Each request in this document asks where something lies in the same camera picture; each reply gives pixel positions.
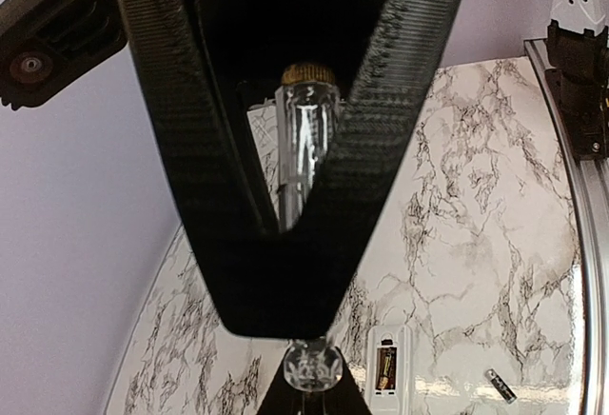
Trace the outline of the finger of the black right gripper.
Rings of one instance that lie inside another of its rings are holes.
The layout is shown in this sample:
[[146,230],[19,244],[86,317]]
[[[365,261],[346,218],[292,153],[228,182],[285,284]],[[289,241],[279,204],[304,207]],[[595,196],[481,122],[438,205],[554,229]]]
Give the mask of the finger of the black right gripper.
[[295,227],[279,230],[246,107],[221,95],[186,0],[119,0],[175,206],[226,329],[304,339],[333,322],[461,0],[385,0]]

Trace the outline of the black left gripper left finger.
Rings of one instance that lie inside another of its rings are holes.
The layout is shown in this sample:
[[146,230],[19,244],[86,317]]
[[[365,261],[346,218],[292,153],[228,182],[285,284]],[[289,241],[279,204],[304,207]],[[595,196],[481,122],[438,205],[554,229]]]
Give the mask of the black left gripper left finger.
[[258,408],[257,415],[293,414],[295,389],[285,380],[282,357],[270,386]]

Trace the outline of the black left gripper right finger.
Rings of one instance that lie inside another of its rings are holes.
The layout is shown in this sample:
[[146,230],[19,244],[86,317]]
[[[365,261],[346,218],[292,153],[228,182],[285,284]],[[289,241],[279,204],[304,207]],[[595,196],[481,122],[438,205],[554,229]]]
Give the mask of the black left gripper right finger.
[[327,413],[336,415],[371,414],[346,361],[343,361],[341,380],[327,391]]

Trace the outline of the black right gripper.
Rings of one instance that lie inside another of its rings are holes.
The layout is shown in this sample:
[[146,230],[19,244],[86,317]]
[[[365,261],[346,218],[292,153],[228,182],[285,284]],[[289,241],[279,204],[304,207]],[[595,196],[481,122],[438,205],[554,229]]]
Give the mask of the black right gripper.
[[224,100],[262,101],[284,70],[330,68],[352,87],[385,0],[186,0]]

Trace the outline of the white remote control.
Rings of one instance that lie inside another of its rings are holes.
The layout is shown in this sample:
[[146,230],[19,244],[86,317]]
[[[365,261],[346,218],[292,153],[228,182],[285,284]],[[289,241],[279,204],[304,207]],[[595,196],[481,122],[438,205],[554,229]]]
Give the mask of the white remote control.
[[409,415],[414,389],[412,330],[374,326],[367,336],[364,399],[372,414]]

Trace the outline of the small clear-handled screwdriver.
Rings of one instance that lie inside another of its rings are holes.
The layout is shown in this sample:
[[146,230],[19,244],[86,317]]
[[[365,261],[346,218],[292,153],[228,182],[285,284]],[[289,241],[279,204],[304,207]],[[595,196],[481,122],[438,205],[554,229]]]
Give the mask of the small clear-handled screwdriver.
[[[282,74],[275,92],[280,230],[294,228],[313,188],[336,126],[341,95],[334,72],[302,62]],[[309,396],[333,388],[344,361],[325,336],[291,342],[283,360],[288,384]]]

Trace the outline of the black battery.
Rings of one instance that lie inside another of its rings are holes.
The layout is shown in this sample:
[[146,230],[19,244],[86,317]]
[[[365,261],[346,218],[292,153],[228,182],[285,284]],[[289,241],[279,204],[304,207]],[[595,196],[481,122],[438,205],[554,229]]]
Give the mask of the black battery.
[[510,386],[493,368],[489,368],[484,372],[486,379],[498,391],[501,397],[508,403],[512,404],[517,400],[517,396]]

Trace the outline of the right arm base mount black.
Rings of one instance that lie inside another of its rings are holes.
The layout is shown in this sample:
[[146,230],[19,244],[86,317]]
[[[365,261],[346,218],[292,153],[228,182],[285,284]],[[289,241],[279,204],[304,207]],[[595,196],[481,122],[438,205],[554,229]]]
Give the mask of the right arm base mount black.
[[608,29],[576,33],[553,20],[545,41],[545,73],[565,125],[573,156],[608,157]]

